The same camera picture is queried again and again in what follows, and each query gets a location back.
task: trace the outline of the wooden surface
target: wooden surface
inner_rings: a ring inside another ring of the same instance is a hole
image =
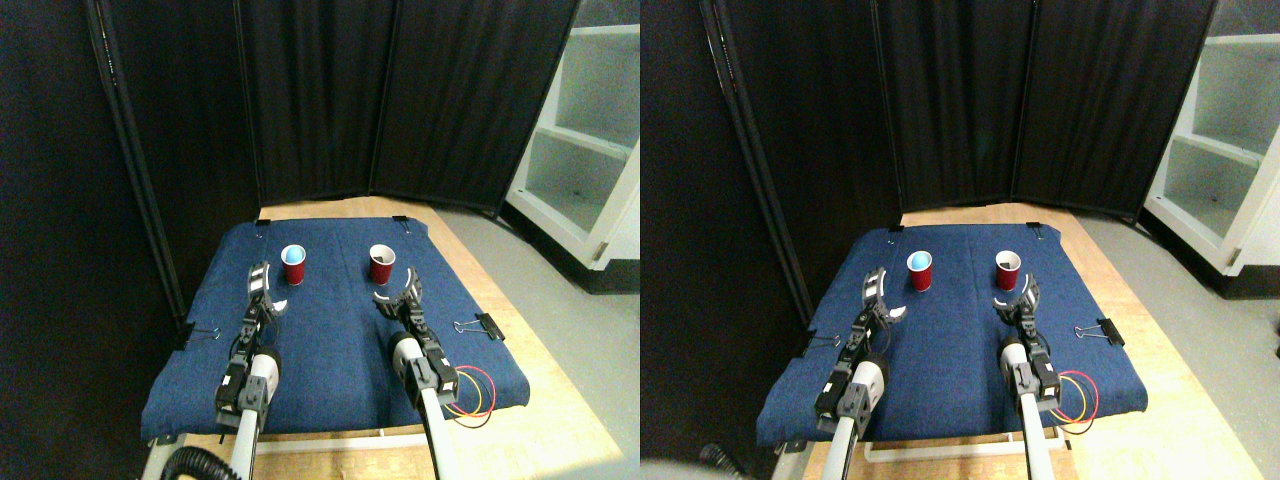
[[[329,202],[298,202],[262,209],[271,220],[408,215],[428,228],[428,236],[457,271],[480,308],[507,334],[507,348],[529,378],[527,407],[503,408],[479,430],[449,422],[462,472],[468,479],[527,479],[564,472],[577,466],[622,458],[622,452],[570,383],[550,352],[529,328],[489,274],[431,207],[381,197]],[[388,435],[421,433],[421,426],[387,429]],[[273,439],[372,436],[376,430],[333,434],[264,435]],[[201,445],[230,458],[234,435],[218,444],[216,435],[188,435],[186,444]],[[255,480],[269,479],[431,479],[428,447],[357,452],[261,454]]]
[[[1068,435],[1071,451],[1051,454],[1057,479],[1261,479],[1240,440],[1204,393],[1178,351],[1107,257],[1069,211],[1002,204],[908,214],[902,224],[988,224],[1041,221],[1062,233],[1062,250],[1079,270],[1102,312],[1125,338],[1125,351],[1147,385],[1146,412],[1100,419],[1087,434]],[[940,445],[970,439],[896,442]],[[817,479],[831,443],[814,445],[805,479]],[[1021,454],[868,463],[858,447],[850,479],[1025,479]]]

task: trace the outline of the black curtain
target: black curtain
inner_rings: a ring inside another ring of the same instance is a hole
[[[696,462],[719,443],[756,477],[755,417],[800,319],[722,96],[698,6],[650,4],[641,29],[640,456]],[[681,379],[698,379],[684,381]]]
[[[237,5],[262,204],[367,193],[392,0]]]
[[[538,120],[576,5],[398,4],[371,189],[497,210]]]
[[[745,132],[763,146],[764,193],[776,198],[812,315],[854,241],[901,218],[872,4],[721,6],[737,88],[750,93]]]
[[[1213,0],[1047,1],[1014,198],[1137,216]]]
[[[902,210],[1005,201],[1030,1],[882,1]]]
[[[173,335],[87,13],[0,4],[0,477],[137,476]]]
[[[257,218],[257,182],[232,3],[102,4],[182,297],[223,233]]]

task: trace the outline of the gray floor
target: gray floor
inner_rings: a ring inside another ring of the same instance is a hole
[[[1280,480],[1280,300],[1226,301],[1147,236],[1076,212],[1267,479]]]
[[[435,209],[604,422],[627,457],[623,465],[637,465],[640,296],[589,294],[493,220],[470,210]]]

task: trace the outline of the shelf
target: shelf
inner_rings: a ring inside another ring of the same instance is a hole
[[[593,35],[640,35],[640,26],[608,26],[608,27],[579,27],[568,32],[571,37],[585,37]]]
[[[627,161],[627,155],[631,155],[631,148],[613,143],[611,141],[596,138],[590,134],[572,131],[564,127],[556,125],[539,125],[538,132],[547,134],[548,137],[566,141],[577,145],[584,148],[590,148],[598,154],[608,155],[613,159]]]
[[[1280,33],[1208,37],[1204,46],[1263,61],[1280,61]]]
[[[1224,157],[1239,161],[1245,166],[1257,169],[1262,164],[1262,155],[1249,151],[1244,147],[1238,147],[1219,140],[1213,140],[1206,136],[1196,133],[1175,133],[1174,138],[1178,138],[1187,145],[1194,146],[1197,148],[1207,150],[1213,154],[1221,155]]]

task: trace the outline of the red plastic cup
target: red plastic cup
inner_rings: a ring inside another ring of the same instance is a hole
[[[924,268],[914,269],[911,260],[915,260],[916,255],[924,256]],[[933,255],[925,251],[918,251],[906,257],[906,269],[911,270],[911,287],[915,287],[916,292],[924,292],[933,285]]]
[[[369,279],[385,285],[392,279],[392,266],[396,265],[396,251],[385,244],[369,248]]]
[[[1023,268],[1023,259],[1011,251],[996,253],[996,285],[1005,292],[1012,292],[1018,287],[1018,270]]]
[[[302,251],[302,259],[293,264],[289,264],[289,261],[285,260],[284,253],[288,253],[289,248],[293,247],[298,247],[298,250]],[[306,274],[307,250],[302,248],[301,244],[291,244],[288,247],[284,247],[284,250],[280,251],[280,262],[284,264],[284,280],[288,282],[291,285],[301,284],[302,276],[303,274]]]

